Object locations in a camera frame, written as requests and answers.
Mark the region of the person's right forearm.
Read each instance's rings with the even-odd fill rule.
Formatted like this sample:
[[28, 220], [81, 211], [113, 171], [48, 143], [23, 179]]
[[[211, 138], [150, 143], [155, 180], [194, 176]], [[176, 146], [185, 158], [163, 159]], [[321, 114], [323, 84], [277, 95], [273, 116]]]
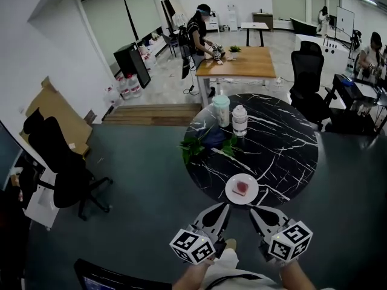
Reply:
[[283, 266], [279, 270], [279, 274], [286, 290], [316, 290], [297, 260]]

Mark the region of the black cabinet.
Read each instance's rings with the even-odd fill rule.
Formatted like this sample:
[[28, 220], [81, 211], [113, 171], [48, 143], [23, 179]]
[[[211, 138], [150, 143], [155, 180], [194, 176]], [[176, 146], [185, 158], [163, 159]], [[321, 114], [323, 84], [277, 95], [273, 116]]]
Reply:
[[129, 75], [137, 75], [140, 86], [145, 87], [151, 81], [151, 77], [141, 57], [136, 43], [121, 47], [114, 53], [114, 57], [123, 75], [128, 79]]

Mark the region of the wooden plank step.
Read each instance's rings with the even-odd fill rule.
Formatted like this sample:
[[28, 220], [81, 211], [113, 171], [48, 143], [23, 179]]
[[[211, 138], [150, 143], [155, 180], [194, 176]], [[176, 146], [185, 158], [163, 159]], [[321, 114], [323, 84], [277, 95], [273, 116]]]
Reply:
[[120, 106], [103, 120], [104, 124], [135, 126], [188, 126], [202, 110], [198, 103]]

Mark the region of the black desk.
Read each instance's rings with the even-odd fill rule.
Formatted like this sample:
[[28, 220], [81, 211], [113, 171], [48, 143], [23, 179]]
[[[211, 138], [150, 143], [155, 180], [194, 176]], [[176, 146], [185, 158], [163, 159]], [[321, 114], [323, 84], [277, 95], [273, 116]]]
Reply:
[[383, 127], [387, 124], [387, 115], [380, 123], [378, 123], [373, 120], [369, 111], [364, 114], [359, 111], [377, 106], [387, 110], [387, 92], [384, 89], [374, 88], [377, 93], [377, 98], [364, 97], [357, 89], [355, 83], [358, 82], [369, 85], [367, 82], [352, 80], [354, 82], [353, 86], [344, 86], [340, 82], [341, 79], [341, 74], [334, 75], [332, 90], [333, 92], [338, 93], [344, 104], [344, 108], [331, 109], [332, 116], [331, 124], [328, 126], [329, 130], [339, 134], [369, 136], [381, 134]]

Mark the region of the brown wooden cabinet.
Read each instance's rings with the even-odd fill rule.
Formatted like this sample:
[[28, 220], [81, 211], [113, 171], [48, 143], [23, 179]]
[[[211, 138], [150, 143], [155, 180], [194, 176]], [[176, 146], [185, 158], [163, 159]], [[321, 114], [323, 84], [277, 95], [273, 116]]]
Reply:
[[265, 23], [270, 31], [273, 31], [273, 15], [270, 13], [253, 12], [253, 22]]

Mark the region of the black office chair with headrest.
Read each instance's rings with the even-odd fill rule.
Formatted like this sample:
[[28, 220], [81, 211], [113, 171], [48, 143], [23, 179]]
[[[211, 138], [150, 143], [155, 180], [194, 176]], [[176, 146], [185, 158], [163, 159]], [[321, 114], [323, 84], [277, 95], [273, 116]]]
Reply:
[[60, 129], [55, 117], [44, 118], [36, 109], [24, 122], [24, 132], [28, 135], [30, 146], [45, 161], [48, 168], [56, 174], [54, 184], [39, 181], [42, 186], [53, 191], [53, 202], [57, 208], [68, 208], [79, 204], [78, 217], [87, 220], [83, 213], [87, 200], [108, 213], [110, 206], [104, 206], [92, 195], [92, 191], [104, 182], [113, 180], [104, 177], [96, 180], [86, 168], [81, 154], [73, 152]]

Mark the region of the white round plate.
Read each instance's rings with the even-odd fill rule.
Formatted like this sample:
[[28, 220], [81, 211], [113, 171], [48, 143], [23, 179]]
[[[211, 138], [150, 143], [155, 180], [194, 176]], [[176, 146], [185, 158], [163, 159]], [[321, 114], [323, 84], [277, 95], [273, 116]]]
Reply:
[[[232, 192], [232, 189], [237, 181], [244, 181], [249, 185], [249, 190], [245, 196], [240, 196]], [[239, 173], [232, 176], [226, 183], [224, 189], [228, 200], [236, 205], [246, 205], [252, 203], [257, 197], [259, 186], [254, 177], [245, 173]]]

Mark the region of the white counter with cutouts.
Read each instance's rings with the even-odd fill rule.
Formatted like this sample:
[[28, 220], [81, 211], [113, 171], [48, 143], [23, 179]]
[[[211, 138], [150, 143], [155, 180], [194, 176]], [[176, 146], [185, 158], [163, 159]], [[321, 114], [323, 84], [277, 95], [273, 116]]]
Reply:
[[320, 46], [322, 55], [324, 56], [324, 71], [332, 71], [336, 74], [345, 72], [349, 56], [349, 51], [346, 47], [330, 39], [296, 34], [295, 50], [301, 48], [302, 41], [314, 42]]

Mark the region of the clear jug with teal lid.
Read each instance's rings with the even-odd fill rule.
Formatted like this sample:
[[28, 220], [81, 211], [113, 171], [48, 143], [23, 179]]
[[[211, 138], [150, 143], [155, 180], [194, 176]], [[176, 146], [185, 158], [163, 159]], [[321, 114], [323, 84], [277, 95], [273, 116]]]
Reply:
[[216, 95], [212, 99], [212, 104], [220, 127], [229, 125], [229, 106], [230, 100], [226, 95]]

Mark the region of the wooden table with white legs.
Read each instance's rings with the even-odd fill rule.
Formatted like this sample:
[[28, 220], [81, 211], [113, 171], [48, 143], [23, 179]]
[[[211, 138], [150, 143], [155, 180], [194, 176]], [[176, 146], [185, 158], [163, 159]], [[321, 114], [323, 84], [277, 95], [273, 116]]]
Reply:
[[235, 58], [227, 53], [222, 61], [222, 64], [219, 64], [214, 59], [205, 59], [196, 71], [201, 104], [204, 108], [210, 103], [204, 84], [206, 79], [214, 79], [215, 94], [219, 95], [223, 93], [221, 87], [223, 79], [257, 80], [267, 84], [277, 78], [267, 47], [241, 47]]

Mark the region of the person's white clothing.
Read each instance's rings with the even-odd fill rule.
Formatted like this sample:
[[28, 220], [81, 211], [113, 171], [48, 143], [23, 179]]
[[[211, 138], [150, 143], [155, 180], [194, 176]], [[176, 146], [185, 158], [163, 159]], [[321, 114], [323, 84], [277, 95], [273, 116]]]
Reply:
[[234, 250], [226, 249], [207, 270], [203, 290], [286, 290], [265, 275], [238, 269], [239, 259]]

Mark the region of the white low cabinet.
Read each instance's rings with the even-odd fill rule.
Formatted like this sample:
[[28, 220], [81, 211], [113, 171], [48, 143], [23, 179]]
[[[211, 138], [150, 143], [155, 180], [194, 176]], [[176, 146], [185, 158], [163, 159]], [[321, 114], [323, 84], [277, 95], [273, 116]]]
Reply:
[[59, 208], [53, 201], [54, 190], [49, 189], [49, 186], [54, 186], [56, 175], [49, 168], [45, 169], [36, 181], [36, 191], [32, 194], [25, 210], [26, 217], [43, 225], [47, 231], [52, 229], [59, 212]]

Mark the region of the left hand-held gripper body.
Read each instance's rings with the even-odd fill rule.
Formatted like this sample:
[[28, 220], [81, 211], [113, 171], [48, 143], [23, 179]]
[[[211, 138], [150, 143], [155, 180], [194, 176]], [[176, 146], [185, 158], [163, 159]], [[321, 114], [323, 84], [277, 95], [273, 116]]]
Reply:
[[199, 265], [208, 258], [221, 256], [226, 247], [226, 241], [222, 237], [226, 227], [227, 223], [206, 227], [202, 222], [196, 221], [186, 229], [180, 229], [169, 246], [183, 261]]

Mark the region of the clear plastic water bottle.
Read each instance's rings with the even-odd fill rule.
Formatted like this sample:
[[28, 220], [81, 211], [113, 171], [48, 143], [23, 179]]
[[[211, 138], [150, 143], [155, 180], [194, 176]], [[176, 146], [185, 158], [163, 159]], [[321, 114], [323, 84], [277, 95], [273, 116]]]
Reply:
[[233, 133], [237, 137], [244, 137], [247, 134], [248, 117], [243, 105], [237, 105], [232, 111]]

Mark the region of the white shelf unit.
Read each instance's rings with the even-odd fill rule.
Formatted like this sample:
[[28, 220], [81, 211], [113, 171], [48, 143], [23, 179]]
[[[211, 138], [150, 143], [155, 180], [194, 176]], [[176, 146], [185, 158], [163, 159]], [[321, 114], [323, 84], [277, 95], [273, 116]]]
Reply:
[[209, 17], [205, 20], [205, 24], [207, 31], [216, 31], [218, 33], [220, 32], [218, 17], [215, 12], [212, 11], [210, 13]]

